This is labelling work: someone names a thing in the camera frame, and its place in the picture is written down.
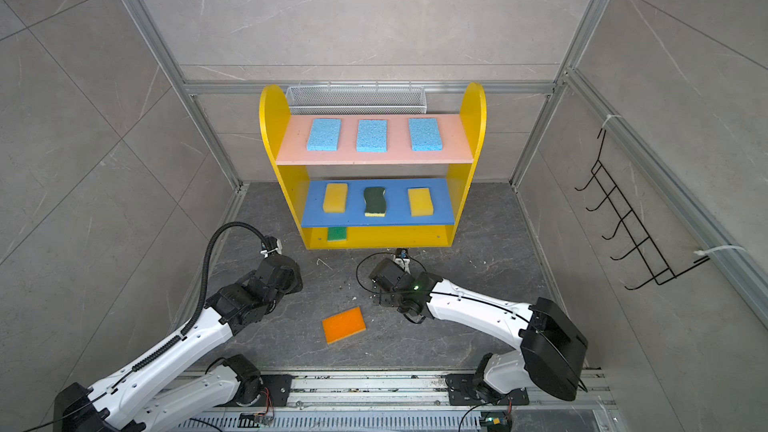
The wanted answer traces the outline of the yellow sponge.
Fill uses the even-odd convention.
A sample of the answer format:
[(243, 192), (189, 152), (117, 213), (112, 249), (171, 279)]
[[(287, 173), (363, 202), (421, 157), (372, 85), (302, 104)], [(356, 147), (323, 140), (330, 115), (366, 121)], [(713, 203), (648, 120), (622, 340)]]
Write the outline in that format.
[(343, 214), (346, 211), (347, 195), (347, 183), (328, 183), (323, 198), (323, 212), (326, 214)]
[(434, 205), (429, 188), (410, 188), (408, 199), (412, 217), (428, 217), (434, 214)]

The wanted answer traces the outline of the dark green sponge curved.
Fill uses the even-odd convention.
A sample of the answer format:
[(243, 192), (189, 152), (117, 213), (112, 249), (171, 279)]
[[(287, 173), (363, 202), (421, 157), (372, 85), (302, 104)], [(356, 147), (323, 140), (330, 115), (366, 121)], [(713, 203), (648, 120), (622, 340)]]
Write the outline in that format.
[(386, 188), (367, 187), (363, 192), (366, 217), (385, 217), (387, 212)]

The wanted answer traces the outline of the blue sponge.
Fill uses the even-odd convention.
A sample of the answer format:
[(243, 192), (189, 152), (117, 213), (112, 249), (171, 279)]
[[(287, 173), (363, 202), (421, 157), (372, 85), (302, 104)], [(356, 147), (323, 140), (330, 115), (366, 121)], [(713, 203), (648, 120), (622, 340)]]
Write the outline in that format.
[(310, 152), (337, 151), (341, 127), (341, 119), (314, 119), (310, 128), (306, 149)]
[(387, 120), (362, 119), (358, 122), (356, 151), (385, 153), (387, 151)]

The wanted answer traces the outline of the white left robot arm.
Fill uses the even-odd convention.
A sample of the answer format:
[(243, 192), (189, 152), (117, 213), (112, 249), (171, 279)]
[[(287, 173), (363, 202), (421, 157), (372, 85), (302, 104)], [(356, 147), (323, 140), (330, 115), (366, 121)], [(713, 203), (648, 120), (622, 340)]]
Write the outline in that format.
[(175, 388), (170, 383), (209, 351), (301, 291), (300, 267), (272, 253), (259, 267), (206, 299), (198, 318), (147, 353), (92, 385), (74, 383), (54, 403), (55, 431), (168, 431), (196, 414), (266, 397), (258, 368), (241, 354)]

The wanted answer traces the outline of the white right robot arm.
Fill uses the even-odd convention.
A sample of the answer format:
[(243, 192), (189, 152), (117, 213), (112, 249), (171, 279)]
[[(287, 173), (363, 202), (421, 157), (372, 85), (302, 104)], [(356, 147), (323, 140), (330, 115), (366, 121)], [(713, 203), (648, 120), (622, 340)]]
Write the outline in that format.
[(397, 310), (409, 322), (440, 320), (487, 334), (511, 347), (487, 353), (476, 368), (470, 393), (494, 403), (517, 390), (535, 386), (550, 396), (571, 402), (588, 388), (581, 377), (588, 340), (560, 306), (540, 297), (535, 303), (493, 298), (463, 288), (429, 272), (410, 270), (415, 261), (407, 250), (384, 252), (362, 288), (384, 307)]

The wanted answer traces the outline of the yellow shelf unit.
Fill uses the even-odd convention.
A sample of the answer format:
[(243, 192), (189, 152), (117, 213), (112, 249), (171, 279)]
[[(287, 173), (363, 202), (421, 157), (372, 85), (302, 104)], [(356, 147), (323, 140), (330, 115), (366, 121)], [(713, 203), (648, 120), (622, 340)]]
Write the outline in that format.
[[(342, 120), (338, 150), (306, 149), (312, 121)], [(408, 120), (435, 118), (438, 152), (411, 149)], [(358, 122), (387, 120), (387, 151), (356, 151)], [(483, 87), (466, 88), (457, 113), (429, 114), (420, 87), (265, 87), (260, 96), (262, 141), (304, 245), (309, 249), (449, 247), (468, 197), (486, 134)], [(328, 183), (347, 183), (346, 211), (323, 212)], [(385, 217), (364, 215), (364, 189), (386, 188)], [(412, 217), (408, 190), (429, 188), (434, 214)], [(347, 240), (327, 241), (329, 227)]]

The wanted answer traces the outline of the orange sponge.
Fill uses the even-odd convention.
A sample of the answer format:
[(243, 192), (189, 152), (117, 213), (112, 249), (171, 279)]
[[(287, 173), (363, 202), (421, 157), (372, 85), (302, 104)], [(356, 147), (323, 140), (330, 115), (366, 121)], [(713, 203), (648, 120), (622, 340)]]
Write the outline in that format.
[(354, 307), (323, 319), (322, 327), (328, 345), (367, 329), (360, 307)]

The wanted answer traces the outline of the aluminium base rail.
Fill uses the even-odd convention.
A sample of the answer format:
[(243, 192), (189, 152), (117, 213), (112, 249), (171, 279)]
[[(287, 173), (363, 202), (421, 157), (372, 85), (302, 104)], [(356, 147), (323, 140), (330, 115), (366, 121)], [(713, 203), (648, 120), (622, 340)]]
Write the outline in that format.
[(605, 376), (561, 401), (535, 386), (487, 403), (470, 397), (462, 371), (265, 371), (270, 397), (215, 406), (179, 431), (623, 431)]

